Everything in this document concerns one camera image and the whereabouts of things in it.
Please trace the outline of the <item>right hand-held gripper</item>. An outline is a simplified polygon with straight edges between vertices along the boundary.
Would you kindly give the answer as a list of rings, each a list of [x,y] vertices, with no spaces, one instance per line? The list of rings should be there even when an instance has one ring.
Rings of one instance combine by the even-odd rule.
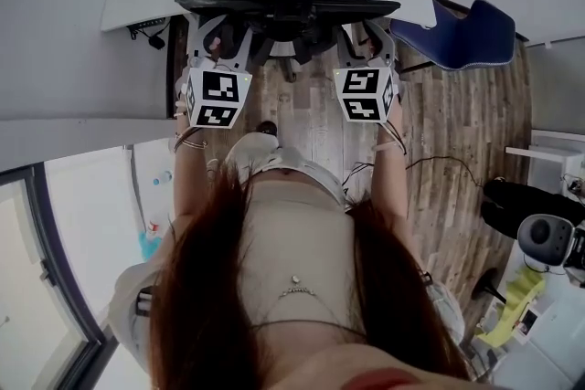
[[[334,69],[336,96],[349,122],[384,123],[397,97],[393,61],[395,42],[372,20],[363,21],[370,43],[370,59],[358,56],[346,30],[336,29],[339,67]]]

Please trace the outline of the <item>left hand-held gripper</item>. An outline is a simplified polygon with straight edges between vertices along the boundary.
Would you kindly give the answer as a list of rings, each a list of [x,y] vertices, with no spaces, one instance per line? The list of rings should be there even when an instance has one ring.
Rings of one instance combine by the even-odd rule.
[[[252,75],[243,71],[253,38],[251,27],[247,29],[235,57],[227,60],[227,66],[218,65],[211,59],[213,31],[226,17],[220,15],[204,22],[201,15],[191,13],[187,16],[187,52],[194,60],[194,66],[188,70],[186,82],[181,86],[181,96],[185,99],[186,116],[191,127],[231,129],[250,90]]]

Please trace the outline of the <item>person's right hand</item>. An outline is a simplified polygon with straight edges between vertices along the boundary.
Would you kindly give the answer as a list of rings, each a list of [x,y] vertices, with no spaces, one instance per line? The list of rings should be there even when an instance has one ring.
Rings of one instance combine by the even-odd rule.
[[[402,103],[404,95],[405,95],[405,85],[404,82],[400,78],[399,71],[397,70],[397,66],[393,66],[392,71],[392,78],[393,78],[393,87],[395,89],[395,95],[397,96],[397,100],[399,103]]]

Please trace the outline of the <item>person's left hand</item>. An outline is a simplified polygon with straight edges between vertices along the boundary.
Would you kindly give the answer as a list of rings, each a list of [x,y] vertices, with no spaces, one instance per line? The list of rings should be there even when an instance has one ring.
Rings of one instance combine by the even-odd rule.
[[[188,81],[188,76],[182,76],[176,83],[175,83],[175,118],[185,117],[188,118],[187,115],[187,106],[186,106],[186,84]]]

